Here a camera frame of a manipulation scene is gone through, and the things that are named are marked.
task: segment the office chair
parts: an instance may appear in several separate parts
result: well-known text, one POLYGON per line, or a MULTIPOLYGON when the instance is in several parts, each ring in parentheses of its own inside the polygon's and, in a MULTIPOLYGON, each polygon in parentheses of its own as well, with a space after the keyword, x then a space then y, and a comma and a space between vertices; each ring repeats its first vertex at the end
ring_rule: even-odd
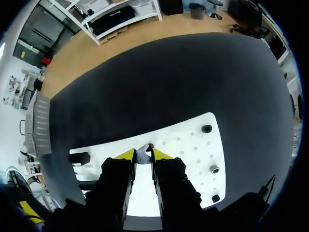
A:
POLYGON ((222 16, 220 16, 216 13, 216 8, 217 8, 217 6, 223 6, 223 3, 220 2, 219 0, 207 0, 207 2, 213 4, 213 10, 212 10, 210 17, 214 18, 214 19, 221 20, 222 16))
POLYGON ((235 18, 242 21, 247 25, 247 28, 243 28, 238 24, 234 24, 230 33, 238 31, 242 34, 253 36, 257 39, 264 38, 269 29, 262 26, 262 9, 252 3, 245 0, 233 1, 229 7, 229 13, 235 18))

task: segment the white shelf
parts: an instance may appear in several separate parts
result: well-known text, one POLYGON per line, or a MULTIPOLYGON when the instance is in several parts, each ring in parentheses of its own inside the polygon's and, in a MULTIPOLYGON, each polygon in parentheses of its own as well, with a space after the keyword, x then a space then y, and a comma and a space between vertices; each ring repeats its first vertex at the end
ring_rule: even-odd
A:
POLYGON ((125 27, 125 26, 127 26, 127 25, 129 25, 129 24, 132 24, 132 23, 141 21, 141 20, 143 20, 143 19, 151 18, 151 17, 157 16, 157 15, 158 15, 157 12, 153 12, 153 13, 146 14, 146 15, 143 15, 143 16, 135 16, 134 18, 132 18, 132 19, 126 21, 126 22, 123 22, 123 23, 121 23, 121 24, 118 24, 117 26, 115 26, 115 27, 113 27, 113 28, 111 28, 111 29, 109 29, 109 30, 103 32, 102 34, 98 35, 98 36, 96 37, 96 39, 99 40, 99 39, 101 39, 102 37, 104 37, 104 36, 106 36, 106 35, 108 35, 108 34, 114 32, 114 31, 116 31, 116 30, 118 30, 118 29, 120 29, 120 28, 123 28, 123 27, 125 27))
POLYGON ((88 18, 84 19, 82 21, 82 24, 85 25, 86 23, 89 23, 91 20, 93 20, 94 18, 98 17, 99 15, 103 14, 104 12, 107 12, 108 10, 110 10, 111 8, 114 8, 115 6, 118 6, 118 5, 121 5, 127 1, 130 1, 130 0, 124 0, 124 1, 121 1, 121 2, 118 2, 118 3, 112 3, 110 4, 109 6, 103 8, 102 10, 94 13, 93 15, 89 16, 88 18))
POLYGON ((161 15, 161 12, 160 12, 160 7, 159 7, 159 3, 158 3, 158 0, 152 0, 153 2, 153 5, 154 5, 154 9, 155 9, 155 12, 151 13, 151 14, 147 14, 147 15, 144 15, 144 16, 135 16, 134 18, 124 22, 124 23, 121 23, 119 25, 117 25, 116 27, 98 35, 98 36, 95 36, 89 25, 88 25, 88 22, 95 19, 96 17, 98 17, 99 15, 107 12, 108 10, 111 10, 113 9, 114 7, 118 6, 118 5, 121 5, 125 2, 128 2, 130 0, 123 0, 121 2, 118 2, 118 3, 112 3, 110 4, 109 6, 103 8, 102 10, 94 13, 93 15, 89 16, 88 18, 84 19, 82 22, 78 21, 77 18, 75 18, 70 12, 69 10, 71 9, 71 7, 73 7, 75 4, 77 4, 79 2, 79 0, 71 0, 71 4, 67 7, 67 8, 64 8, 57 0, 49 0, 56 8, 58 8, 63 14, 65 14, 69 19, 71 19, 77 26, 80 27, 80 29, 82 29, 97 45, 100 45, 100 42, 99 42, 99 39, 101 39, 102 37, 122 28, 122 27, 125 27, 131 23, 135 23, 135 22, 138 22, 140 20, 143 20, 143 19, 146 19, 146 18, 150 18, 150 17, 154 17, 154 16, 158 16, 158 19, 159 21, 162 21, 162 15, 161 15))

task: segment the desk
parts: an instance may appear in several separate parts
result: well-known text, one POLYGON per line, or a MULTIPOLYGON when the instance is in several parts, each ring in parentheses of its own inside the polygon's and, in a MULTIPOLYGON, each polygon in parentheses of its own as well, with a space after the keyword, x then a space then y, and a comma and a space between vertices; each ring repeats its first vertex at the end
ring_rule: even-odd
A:
POLYGON ((261 41, 223 33, 135 47, 54 96, 53 153, 38 157, 51 196, 62 206, 65 198, 84 203, 68 161, 70 149, 129 138, 206 112, 216 116, 225 156, 226 197, 216 206, 222 209, 244 193, 257 192, 275 174, 272 202, 293 149, 286 82, 261 41))

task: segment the white wall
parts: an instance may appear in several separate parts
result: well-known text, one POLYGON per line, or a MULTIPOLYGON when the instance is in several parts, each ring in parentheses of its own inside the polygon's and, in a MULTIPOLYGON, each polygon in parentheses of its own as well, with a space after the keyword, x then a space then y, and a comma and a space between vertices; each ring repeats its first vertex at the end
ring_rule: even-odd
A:
MULTIPOLYGON (((31 0, 18 14, 11 26, 4 34, 5 42, 3 56, 0 59, 0 97, 3 97, 4 89, 10 76, 18 79, 24 78, 22 68, 35 70, 35 67, 13 57, 15 45, 19 34, 39 0, 31 0)), ((16 110, 4 105, 0 101, 0 172, 6 171, 9 166, 19 168, 19 150, 23 147, 24 137, 19 134, 19 121, 25 119, 25 111, 16 110)))

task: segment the cable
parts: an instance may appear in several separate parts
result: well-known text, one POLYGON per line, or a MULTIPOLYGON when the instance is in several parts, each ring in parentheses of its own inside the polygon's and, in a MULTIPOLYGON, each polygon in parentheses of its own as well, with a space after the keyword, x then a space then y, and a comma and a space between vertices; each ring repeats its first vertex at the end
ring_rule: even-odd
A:
POLYGON ((269 194, 268 194, 267 199, 266 199, 266 203, 268 202, 269 197, 270 197, 271 192, 272 192, 272 189, 274 188, 275 180, 276 180, 276 177, 274 177, 274 179, 272 181, 272 184, 271 184, 271 187, 270 187, 270 191, 269 191, 269 194))
POLYGON ((264 194, 268 191, 268 186, 269 186, 270 182, 271 182, 272 180, 274 180, 275 178, 276 178, 276 175, 273 175, 273 176, 271 177, 271 179, 268 180, 268 182, 266 183, 266 185, 264 185, 264 186, 261 187, 260 191, 258 192, 258 195, 259 195, 260 197, 264 198, 264 194))

